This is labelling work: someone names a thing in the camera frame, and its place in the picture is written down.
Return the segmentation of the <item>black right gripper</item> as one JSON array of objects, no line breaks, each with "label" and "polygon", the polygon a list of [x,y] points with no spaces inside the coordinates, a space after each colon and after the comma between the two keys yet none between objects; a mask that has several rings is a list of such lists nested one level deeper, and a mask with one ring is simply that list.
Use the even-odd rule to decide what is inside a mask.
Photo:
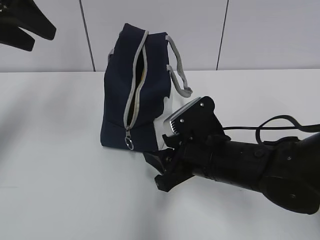
[{"label": "black right gripper", "polygon": [[195,170],[205,166],[210,160],[210,150],[231,138],[208,136],[206,141],[194,140],[192,137],[162,136],[167,148],[157,151],[145,151],[145,161],[154,167],[159,174],[154,178],[158,190],[168,193],[177,185],[195,176]]}]

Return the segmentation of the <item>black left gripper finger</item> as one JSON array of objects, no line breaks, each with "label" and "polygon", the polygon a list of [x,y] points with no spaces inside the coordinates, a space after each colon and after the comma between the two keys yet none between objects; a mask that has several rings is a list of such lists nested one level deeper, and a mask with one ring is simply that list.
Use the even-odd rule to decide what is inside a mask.
[{"label": "black left gripper finger", "polygon": [[35,39],[23,31],[26,25],[21,20],[10,16],[0,17],[0,43],[20,50],[31,52]]},{"label": "black left gripper finger", "polygon": [[55,38],[56,27],[42,13],[34,0],[13,0],[9,13],[10,20],[16,26],[46,40],[52,41]]}]

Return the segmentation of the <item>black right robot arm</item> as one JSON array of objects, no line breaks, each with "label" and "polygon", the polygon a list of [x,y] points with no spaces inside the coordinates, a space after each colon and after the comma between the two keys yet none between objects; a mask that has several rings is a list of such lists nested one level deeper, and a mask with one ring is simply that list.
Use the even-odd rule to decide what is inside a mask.
[{"label": "black right robot arm", "polygon": [[291,212],[312,215],[320,209],[319,134],[263,143],[213,135],[205,142],[187,139],[143,156],[158,170],[154,181],[163,192],[198,176],[261,193]]}]

